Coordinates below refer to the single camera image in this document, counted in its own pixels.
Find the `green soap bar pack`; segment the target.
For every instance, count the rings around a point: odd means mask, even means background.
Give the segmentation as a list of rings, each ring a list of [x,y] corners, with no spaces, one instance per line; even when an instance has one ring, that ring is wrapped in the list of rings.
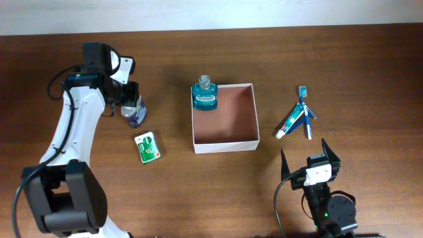
[[[153,132],[147,132],[134,138],[137,145],[141,162],[148,164],[156,159],[161,158],[161,153],[155,141]]]

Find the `blue mouthwash bottle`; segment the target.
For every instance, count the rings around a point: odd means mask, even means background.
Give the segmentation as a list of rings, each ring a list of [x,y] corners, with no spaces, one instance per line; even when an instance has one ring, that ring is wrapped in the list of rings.
[[[194,109],[211,111],[217,108],[218,86],[211,82],[208,75],[201,75],[198,83],[192,87]]]

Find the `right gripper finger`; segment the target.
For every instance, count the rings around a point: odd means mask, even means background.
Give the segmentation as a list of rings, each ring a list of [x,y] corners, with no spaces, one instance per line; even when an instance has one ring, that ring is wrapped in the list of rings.
[[[284,181],[291,175],[291,173],[290,173],[288,162],[287,162],[283,149],[280,150],[280,154],[281,154],[281,181]]]
[[[327,156],[330,163],[338,163],[339,157],[334,153],[334,151],[328,146],[328,143],[324,138],[321,139],[323,152]]]

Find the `clear pump soap bottle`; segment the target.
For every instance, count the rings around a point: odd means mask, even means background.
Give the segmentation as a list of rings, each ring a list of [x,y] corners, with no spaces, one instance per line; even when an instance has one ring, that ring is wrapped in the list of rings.
[[[143,103],[142,97],[139,96],[136,106],[134,107],[122,106],[121,114],[124,118],[126,118],[131,128],[138,128],[141,126],[147,114],[147,108]]]

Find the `dark blue toothbrush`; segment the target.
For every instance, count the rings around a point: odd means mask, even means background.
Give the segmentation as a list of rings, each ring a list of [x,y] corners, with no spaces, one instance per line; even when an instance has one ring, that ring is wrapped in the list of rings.
[[[308,115],[313,117],[315,120],[317,119],[317,116],[314,114],[314,112],[308,108]],[[297,120],[293,126],[287,131],[287,134],[292,133],[294,130],[296,130],[300,125],[302,125],[302,123],[306,122],[306,118],[305,117],[301,117],[299,120]]]

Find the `toothpaste tube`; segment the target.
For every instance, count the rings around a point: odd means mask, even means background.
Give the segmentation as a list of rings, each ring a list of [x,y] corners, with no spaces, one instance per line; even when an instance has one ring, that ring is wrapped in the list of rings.
[[[294,110],[288,116],[286,121],[284,122],[283,126],[277,131],[275,137],[277,139],[281,139],[284,135],[288,134],[289,130],[293,128],[293,125],[299,120],[299,118],[303,115],[304,109],[303,105],[297,103]]]

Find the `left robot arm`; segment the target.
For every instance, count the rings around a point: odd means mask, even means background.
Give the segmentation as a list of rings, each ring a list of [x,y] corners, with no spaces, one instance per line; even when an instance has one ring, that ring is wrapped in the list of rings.
[[[49,145],[36,167],[24,168],[13,200],[24,193],[38,229],[57,237],[131,237],[108,216],[106,194],[90,168],[96,125],[107,106],[136,108],[138,84],[130,81],[135,61],[105,43],[83,44],[83,62],[66,69],[63,108]]]

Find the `light blue toothbrush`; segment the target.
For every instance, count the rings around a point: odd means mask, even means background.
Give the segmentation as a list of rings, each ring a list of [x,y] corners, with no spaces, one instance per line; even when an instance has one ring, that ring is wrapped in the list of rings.
[[[307,96],[306,86],[299,86],[299,97],[300,97],[301,104],[303,106],[303,111],[304,111],[305,121],[307,126],[307,138],[309,140],[312,140],[312,130],[311,130],[311,122],[309,119],[308,106],[305,104],[305,100],[304,100],[306,96]]]

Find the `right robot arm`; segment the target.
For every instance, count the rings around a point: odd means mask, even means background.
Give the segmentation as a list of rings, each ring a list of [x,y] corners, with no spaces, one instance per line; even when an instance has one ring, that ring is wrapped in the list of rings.
[[[281,187],[290,182],[292,190],[302,189],[302,200],[306,200],[318,237],[355,237],[356,198],[344,191],[332,191],[332,182],[340,171],[340,158],[322,139],[323,152],[307,158],[307,165],[294,172],[289,171],[284,153],[281,153],[281,182],[274,193],[274,210]]]

